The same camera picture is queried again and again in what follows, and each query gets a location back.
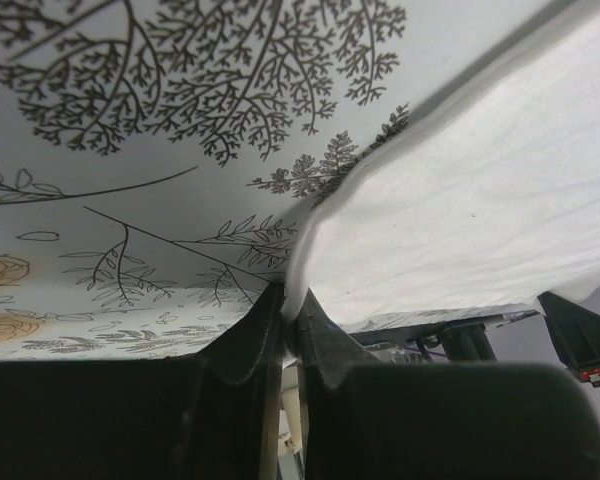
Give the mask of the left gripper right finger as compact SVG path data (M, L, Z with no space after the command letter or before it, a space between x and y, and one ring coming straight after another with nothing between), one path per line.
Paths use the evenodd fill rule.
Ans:
M310 479L600 479L600 425L538 364L380 361L308 295L297 318Z

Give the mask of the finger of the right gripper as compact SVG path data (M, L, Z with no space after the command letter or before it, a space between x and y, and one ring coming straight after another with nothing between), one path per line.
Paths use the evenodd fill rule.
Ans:
M600 389L600 315L551 292L538 300L561 363L581 383Z

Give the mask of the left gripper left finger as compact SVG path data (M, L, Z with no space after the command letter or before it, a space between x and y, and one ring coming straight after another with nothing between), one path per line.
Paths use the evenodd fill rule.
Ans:
M195 354L0 362L0 479L273 479L284 288Z

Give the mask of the white t-shirt with flower print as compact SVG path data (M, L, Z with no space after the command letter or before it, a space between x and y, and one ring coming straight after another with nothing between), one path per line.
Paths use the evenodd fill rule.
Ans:
M600 286L600 1L577 1L376 150L307 220L282 312L336 321Z

